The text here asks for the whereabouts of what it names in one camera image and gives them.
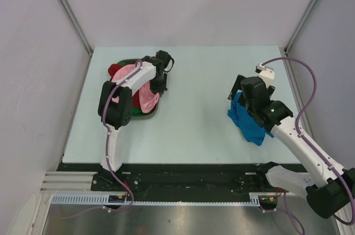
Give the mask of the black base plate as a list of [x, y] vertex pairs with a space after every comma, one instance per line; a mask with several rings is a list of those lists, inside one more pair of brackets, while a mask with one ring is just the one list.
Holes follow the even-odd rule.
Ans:
[[266, 164], [123, 164], [115, 174], [99, 164], [60, 163], [60, 172], [95, 172], [94, 192], [133, 193], [134, 200], [238, 201], [255, 194], [290, 192], [283, 183], [269, 183]]

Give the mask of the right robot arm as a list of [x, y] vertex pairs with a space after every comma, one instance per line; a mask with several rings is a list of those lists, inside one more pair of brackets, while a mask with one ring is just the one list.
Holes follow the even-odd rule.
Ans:
[[274, 86], [259, 76], [238, 75], [229, 99], [241, 106], [252, 124], [279, 139], [298, 159], [309, 176], [268, 162], [256, 177], [261, 191], [280, 187], [303, 199], [322, 218], [330, 218], [346, 205], [354, 208], [354, 169], [345, 169], [326, 154], [296, 123], [293, 112], [272, 100]]

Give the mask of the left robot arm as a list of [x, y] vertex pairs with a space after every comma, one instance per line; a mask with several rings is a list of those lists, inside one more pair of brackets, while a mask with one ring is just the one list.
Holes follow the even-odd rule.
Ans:
[[160, 50], [154, 56], [126, 59], [108, 69], [110, 80], [103, 84], [98, 115], [106, 128], [105, 157], [101, 166], [109, 171], [103, 184], [115, 191], [123, 178], [116, 171], [122, 166], [118, 137], [133, 117], [148, 116], [157, 109], [167, 91], [168, 72], [174, 66], [173, 57]]

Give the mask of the blue t shirt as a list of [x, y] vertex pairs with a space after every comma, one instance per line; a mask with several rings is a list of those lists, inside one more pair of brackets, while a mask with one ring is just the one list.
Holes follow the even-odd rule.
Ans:
[[227, 115], [239, 128], [247, 142], [261, 146], [266, 135], [271, 138], [274, 138], [274, 135], [268, 132], [265, 128], [258, 126], [254, 119], [247, 113], [247, 109], [240, 105], [238, 99], [241, 97], [241, 95], [241, 91], [236, 93], [234, 99], [231, 101], [231, 106], [227, 111]]

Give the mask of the red t shirt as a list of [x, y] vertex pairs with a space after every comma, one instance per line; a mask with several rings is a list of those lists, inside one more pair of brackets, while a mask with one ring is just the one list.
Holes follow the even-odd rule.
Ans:
[[[128, 75], [134, 69], [135, 69], [134, 64], [126, 64], [125, 62], [121, 62], [119, 64], [112, 64], [108, 68], [108, 73], [111, 76], [110, 81], [111, 82], [118, 81], [121, 78]], [[133, 96], [133, 107], [134, 109], [141, 110], [138, 92], [136, 92]]]

